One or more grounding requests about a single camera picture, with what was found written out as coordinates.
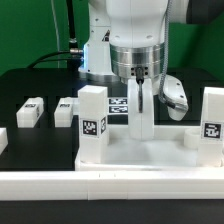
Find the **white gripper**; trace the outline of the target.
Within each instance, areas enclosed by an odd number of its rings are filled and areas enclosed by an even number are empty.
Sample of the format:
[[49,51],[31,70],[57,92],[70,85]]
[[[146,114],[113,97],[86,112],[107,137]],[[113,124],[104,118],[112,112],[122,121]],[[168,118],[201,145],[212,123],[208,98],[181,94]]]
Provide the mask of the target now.
[[137,140],[151,140],[154,137],[154,99],[152,82],[146,79],[142,85],[143,109],[139,112],[139,85],[134,79],[128,80],[128,130]]

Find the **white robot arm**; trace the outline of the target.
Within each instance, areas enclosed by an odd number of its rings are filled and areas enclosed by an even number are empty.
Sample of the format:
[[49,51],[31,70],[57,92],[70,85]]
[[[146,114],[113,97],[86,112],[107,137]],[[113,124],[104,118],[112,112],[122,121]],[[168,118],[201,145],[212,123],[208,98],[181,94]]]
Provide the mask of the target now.
[[154,137],[155,98],[182,120],[186,95],[167,74],[169,25],[209,23],[224,12],[224,0],[88,0],[88,7],[90,37],[79,72],[127,85],[130,136]]

